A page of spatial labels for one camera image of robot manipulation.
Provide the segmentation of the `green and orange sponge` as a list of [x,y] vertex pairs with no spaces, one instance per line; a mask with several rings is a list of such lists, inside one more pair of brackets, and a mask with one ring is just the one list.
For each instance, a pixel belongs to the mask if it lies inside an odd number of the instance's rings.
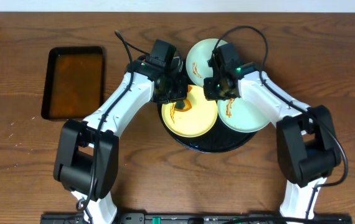
[[185,112],[190,110],[191,108],[192,108],[191,102],[187,98],[183,100],[179,100],[174,104],[175,111]]

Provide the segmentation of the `yellow plate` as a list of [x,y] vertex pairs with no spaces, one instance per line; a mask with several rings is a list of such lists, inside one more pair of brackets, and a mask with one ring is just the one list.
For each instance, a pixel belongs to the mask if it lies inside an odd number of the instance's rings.
[[217,103],[206,100],[202,87],[189,85],[187,90],[184,108],[178,109],[177,102],[162,105],[161,118],[174,134],[195,138],[208,132],[215,124]]

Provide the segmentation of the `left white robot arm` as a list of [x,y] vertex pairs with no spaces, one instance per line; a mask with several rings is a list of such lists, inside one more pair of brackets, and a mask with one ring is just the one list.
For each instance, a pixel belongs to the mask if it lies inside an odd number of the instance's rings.
[[82,121],[62,126],[54,179],[78,200],[84,223],[112,223],[117,207],[110,190],[118,173],[119,139],[138,110],[149,101],[172,103],[187,96],[183,64],[159,67],[135,60],[120,86]]

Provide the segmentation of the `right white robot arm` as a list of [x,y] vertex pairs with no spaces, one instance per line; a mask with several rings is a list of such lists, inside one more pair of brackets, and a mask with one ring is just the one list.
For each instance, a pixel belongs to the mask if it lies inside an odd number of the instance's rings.
[[323,187],[348,176],[348,158],[327,107],[311,107],[269,79],[262,66],[241,60],[208,60],[212,76],[204,80],[210,100],[242,98],[259,109],[277,131],[278,165],[287,179],[282,217],[315,220],[314,207]]

